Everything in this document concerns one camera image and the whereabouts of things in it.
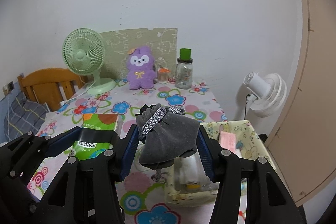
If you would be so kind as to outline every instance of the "chair backrest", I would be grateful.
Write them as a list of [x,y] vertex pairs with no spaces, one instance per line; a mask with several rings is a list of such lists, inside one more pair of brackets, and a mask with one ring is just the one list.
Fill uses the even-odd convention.
[[[19,76],[18,82],[21,91],[26,97],[40,104],[47,103],[51,111],[60,108],[60,101],[70,99],[75,94],[74,84],[80,89],[87,82],[86,76],[79,76],[68,69],[50,68],[34,71],[26,77]],[[63,87],[66,98],[60,91]]]

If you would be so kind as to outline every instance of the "gray plaid cushion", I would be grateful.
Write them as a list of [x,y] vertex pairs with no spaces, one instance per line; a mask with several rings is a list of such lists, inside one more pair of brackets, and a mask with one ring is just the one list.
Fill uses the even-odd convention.
[[10,142],[29,131],[36,135],[47,112],[45,106],[27,100],[25,94],[20,92],[11,103],[4,120],[7,141]]

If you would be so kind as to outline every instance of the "electrical outlet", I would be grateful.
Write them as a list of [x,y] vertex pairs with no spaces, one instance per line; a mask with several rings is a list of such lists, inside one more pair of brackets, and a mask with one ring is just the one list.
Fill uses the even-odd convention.
[[7,96],[8,93],[10,93],[13,89],[14,89],[13,81],[10,82],[10,83],[8,83],[7,85],[4,85],[4,86],[2,87],[3,94],[4,94],[5,96]]
[[8,87],[8,92],[11,92],[11,91],[14,89],[13,81],[10,82],[10,83],[7,85],[7,87]]

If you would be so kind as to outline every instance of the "glass jar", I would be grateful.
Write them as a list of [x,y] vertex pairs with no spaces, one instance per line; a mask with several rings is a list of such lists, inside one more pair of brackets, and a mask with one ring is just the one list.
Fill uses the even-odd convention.
[[168,82],[170,70],[167,68],[159,68],[157,70],[157,82],[159,84],[166,84]]
[[175,87],[183,90],[191,88],[193,83],[193,60],[177,59]]

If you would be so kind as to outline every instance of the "purple plush toy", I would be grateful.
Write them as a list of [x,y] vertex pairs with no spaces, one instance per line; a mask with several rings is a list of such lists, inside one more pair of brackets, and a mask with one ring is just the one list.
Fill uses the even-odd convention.
[[156,72],[153,70],[153,65],[154,57],[148,46],[137,48],[129,55],[127,81],[130,90],[139,88],[148,90],[154,87]]

